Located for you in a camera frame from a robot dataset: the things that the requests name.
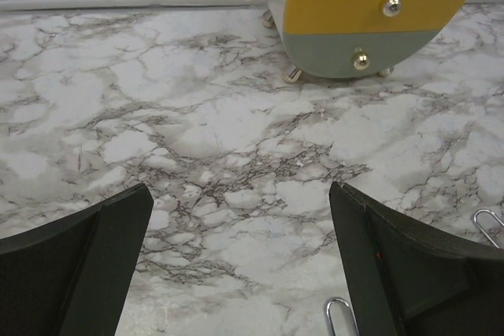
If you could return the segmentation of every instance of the gold knob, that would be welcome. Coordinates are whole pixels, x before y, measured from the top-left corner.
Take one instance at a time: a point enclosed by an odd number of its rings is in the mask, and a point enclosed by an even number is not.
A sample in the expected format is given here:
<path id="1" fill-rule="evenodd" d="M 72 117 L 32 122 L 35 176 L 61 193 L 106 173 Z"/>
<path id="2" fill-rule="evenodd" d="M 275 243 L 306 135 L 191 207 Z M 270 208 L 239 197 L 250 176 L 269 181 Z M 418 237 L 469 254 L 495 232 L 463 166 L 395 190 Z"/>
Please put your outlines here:
<path id="1" fill-rule="evenodd" d="M 402 0 L 386 0 L 383 12 L 386 17 L 396 17 L 402 11 Z"/>
<path id="2" fill-rule="evenodd" d="M 368 54 L 360 51 L 358 52 L 357 54 L 354 55 L 354 58 L 352 59 L 353 63 L 354 63 L 354 67 L 356 70 L 358 71 L 364 71 L 366 70 L 369 65 L 370 65 L 370 61 L 369 61 L 369 56 Z"/>

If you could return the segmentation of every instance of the colorful drawer cabinet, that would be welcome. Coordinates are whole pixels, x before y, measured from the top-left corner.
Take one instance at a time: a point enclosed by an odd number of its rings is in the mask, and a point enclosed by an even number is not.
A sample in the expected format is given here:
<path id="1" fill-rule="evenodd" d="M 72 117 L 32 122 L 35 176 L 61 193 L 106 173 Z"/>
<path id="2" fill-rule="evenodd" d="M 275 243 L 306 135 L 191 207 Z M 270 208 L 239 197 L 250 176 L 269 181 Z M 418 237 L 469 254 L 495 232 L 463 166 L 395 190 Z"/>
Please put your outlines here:
<path id="1" fill-rule="evenodd" d="M 326 78 L 389 75 L 433 39 L 465 0 L 266 0 L 293 66 Z"/>

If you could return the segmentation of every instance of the gray marble vein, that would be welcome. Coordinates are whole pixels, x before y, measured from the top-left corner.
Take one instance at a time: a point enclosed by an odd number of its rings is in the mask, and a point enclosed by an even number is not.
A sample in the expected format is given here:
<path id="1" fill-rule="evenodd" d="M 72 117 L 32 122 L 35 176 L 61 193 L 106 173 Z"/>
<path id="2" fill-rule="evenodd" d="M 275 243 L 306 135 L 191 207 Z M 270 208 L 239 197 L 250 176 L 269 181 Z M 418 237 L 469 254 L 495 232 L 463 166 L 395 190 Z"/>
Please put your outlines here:
<path id="1" fill-rule="evenodd" d="M 296 85 L 260 15 L 0 16 L 0 237 L 138 182 L 156 199 L 118 336 L 327 334 L 334 180 L 478 242 L 471 214 L 502 216 L 504 6 L 387 79 Z"/>

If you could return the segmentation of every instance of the silver knob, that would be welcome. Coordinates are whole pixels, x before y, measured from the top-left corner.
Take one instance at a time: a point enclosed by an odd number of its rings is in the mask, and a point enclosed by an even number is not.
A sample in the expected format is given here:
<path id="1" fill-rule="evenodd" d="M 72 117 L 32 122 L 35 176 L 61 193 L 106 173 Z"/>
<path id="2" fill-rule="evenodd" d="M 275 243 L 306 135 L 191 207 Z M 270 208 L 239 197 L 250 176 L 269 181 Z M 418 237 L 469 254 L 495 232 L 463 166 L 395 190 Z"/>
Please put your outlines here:
<path id="1" fill-rule="evenodd" d="M 402 0 L 386 0 L 383 11 L 386 17 L 396 17 L 402 11 Z"/>
<path id="2" fill-rule="evenodd" d="M 366 70 L 371 62 L 369 61 L 369 56 L 368 54 L 360 51 L 357 54 L 354 55 L 352 58 L 352 61 L 354 63 L 354 67 L 358 71 L 364 71 Z"/>

